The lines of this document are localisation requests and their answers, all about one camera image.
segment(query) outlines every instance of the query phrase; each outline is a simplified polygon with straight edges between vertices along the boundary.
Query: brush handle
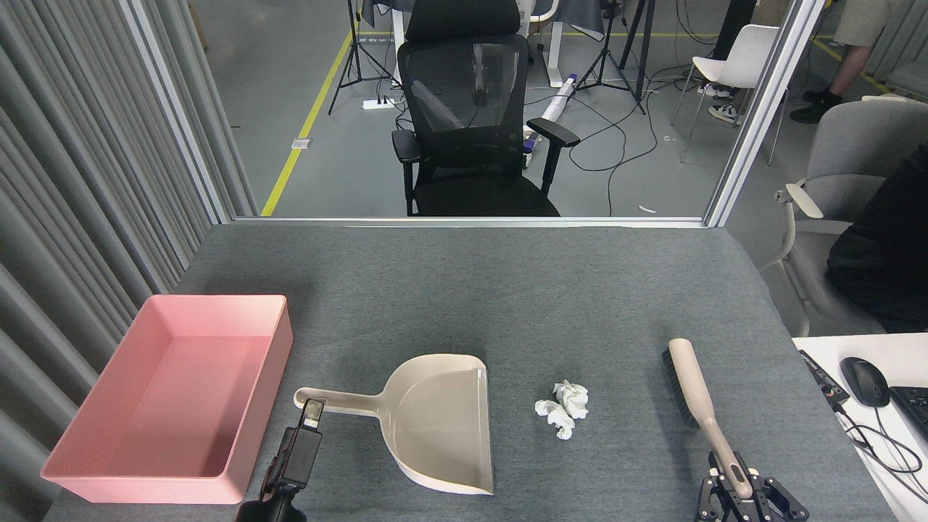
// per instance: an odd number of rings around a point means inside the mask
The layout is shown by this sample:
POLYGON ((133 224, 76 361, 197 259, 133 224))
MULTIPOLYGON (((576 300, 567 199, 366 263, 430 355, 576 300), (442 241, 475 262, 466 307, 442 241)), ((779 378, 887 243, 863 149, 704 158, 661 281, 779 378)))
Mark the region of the brush handle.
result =
POLYGON ((712 398, 709 397, 709 388, 706 387, 705 380, 702 378, 702 370, 700 370, 699 361, 696 360, 692 343, 688 339, 671 339, 669 348, 670 357, 674 361, 674 371, 677 372, 677 379, 683 390, 683 397, 687 401, 690 413, 696 418, 696 422, 699 423, 702 432, 709 439, 715 451, 719 474, 728 478, 731 487, 740 498, 750 499, 754 494, 754 488, 751 486, 749 475, 746 470, 741 469, 734 451, 731 450, 731 446, 722 435, 718 422, 715 421, 712 398))
POLYGON ((302 408, 308 398, 326 403, 325 411, 380 417, 380 396, 302 387, 293 394, 293 404, 302 408))

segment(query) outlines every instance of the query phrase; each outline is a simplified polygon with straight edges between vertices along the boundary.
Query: pink bin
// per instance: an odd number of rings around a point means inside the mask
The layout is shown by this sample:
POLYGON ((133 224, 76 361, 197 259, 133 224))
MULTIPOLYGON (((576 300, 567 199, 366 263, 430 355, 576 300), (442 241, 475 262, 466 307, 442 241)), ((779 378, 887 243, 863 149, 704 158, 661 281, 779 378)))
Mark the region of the pink bin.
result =
POLYGON ((292 344, 283 295, 150 297, 41 476, 90 502, 240 502, 292 344))

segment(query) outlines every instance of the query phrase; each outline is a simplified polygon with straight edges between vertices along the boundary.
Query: crumpled tissue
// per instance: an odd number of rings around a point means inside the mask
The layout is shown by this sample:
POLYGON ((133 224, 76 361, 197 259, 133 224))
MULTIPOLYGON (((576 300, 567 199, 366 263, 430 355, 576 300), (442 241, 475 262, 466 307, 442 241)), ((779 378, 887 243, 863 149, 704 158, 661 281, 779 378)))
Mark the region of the crumpled tissue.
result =
POLYGON ((586 409, 586 403, 589 401, 589 393, 586 388, 580 385, 572 385, 565 379, 563 383, 554 385, 554 396, 558 402, 567 411, 567 414, 574 419, 586 419, 589 410, 586 409))
POLYGON ((535 412, 548 417, 548 424, 556 425, 558 438, 567 440, 574 434, 574 419, 567 414, 563 406, 553 400, 541 399, 535 403, 535 412))

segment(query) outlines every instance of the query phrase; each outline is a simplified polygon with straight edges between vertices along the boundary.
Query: concrete floor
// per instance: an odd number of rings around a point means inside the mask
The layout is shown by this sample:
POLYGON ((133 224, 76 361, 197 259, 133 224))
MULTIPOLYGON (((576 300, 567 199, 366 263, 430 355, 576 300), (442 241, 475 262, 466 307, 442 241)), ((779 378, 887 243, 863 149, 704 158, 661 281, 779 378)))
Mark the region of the concrete floor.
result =
MULTIPOLYGON (((207 59, 219 88, 229 122, 233 125, 255 201, 265 215, 274 217, 360 217, 406 214, 402 170, 393 156, 390 132, 397 110, 364 111, 361 102, 380 92, 399 98, 388 82, 363 82, 340 90, 332 114, 326 115, 342 73, 343 50, 349 30, 343 0, 260 0, 236 2, 195 0, 205 34, 207 59), (295 154, 290 146, 296 137, 312 140, 295 154)), ((721 176, 737 129, 706 113, 700 116, 685 163, 679 162, 693 121, 698 95, 684 98, 676 127, 670 122, 680 97, 673 84, 661 79, 685 74, 690 57, 705 56, 712 45, 690 39, 677 21, 677 6, 658 2, 648 75, 655 76, 647 102, 647 115, 635 111, 634 100, 622 91, 594 87, 577 94, 605 118, 621 123, 561 156, 550 198, 565 216, 687 216, 702 215, 721 176), (677 65, 669 71, 661 71, 677 65), (610 170, 587 172, 613 165, 623 158, 644 154, 610 170)), ((688 28, 708 41, 718 32, 728 0, 703 0, 689 6, 688 28)), ((840 12, 822 23, 819 34, 828 42, 840 12)), ((393 70, 393 45, 389 15, 378 17, 374 28, 361 23, 365 48, 388 70, 393 70)), ((621 57, 624 28, 613 29, 612 52, 621 57)), ((561 72, 582 75, 601 48, 591 38, 569 26, 561 49, 561 72)), ((530 69, 526 102, 555 94, 535 50, 539 37, 530 38, 535 64, 530 69)), ((803 90, 822 88, 837 67, 837 60, 811 46, 791 83, 793 99, 787 112, 803 105, 803 90)), ((629 60, 625 74, 634 79, 636 59, 629 60)), ((365 76, 375 71, 362 63, 365 76)), ((606 79, 618 74, 607 64, 606 79)), ((847 98, 880 94, 861 79, 847 98)), ((540 116, 546 101, 529 103, 525 118, 540 116)), ((593 135, 609 123, 580 103, 571 102, 559 123, 580 137, 593 135)), ((784 183, 803 176, 809 145, 816 126, 797 124, 787 116, 780 131, 773 164, 766 165, 773 131, 745 182, 727 228, 759 264, 774 253, 783 232, 782 209, 773 193, 784 183)), ((540 183, 545 146, 526 176, 540 183)), ((771 295, 783 311, 784 323, 795 332, 795 298, 781 273, 764 276, 771 295)), ((836 325, 821 318, 812 334, 849 333, 854 325, 836 325)))

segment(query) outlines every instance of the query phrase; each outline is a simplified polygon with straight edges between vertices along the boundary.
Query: standing desk leg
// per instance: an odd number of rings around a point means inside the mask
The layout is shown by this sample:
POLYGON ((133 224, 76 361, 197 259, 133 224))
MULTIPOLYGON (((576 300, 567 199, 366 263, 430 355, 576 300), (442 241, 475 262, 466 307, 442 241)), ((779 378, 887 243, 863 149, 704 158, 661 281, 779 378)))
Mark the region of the standing desk leg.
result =
POLYGON ((548 46, 549 51, 545 54, 545 67, 548 69, 548 81, 552 87, 564 85, 561 78, 561 71, 558 70, 558 60, 561 58, 561 36, 564 31, 564 23, 555 21, 551 23, 551 44, 548 46))
POLYGON ((400 46, 406 42, 406 27, 403 23, 403 11, 393 9, 393 48, 396 52, 396 67, 393 69, 393 78, 396 79, 397 85, 400 82, 400 46))

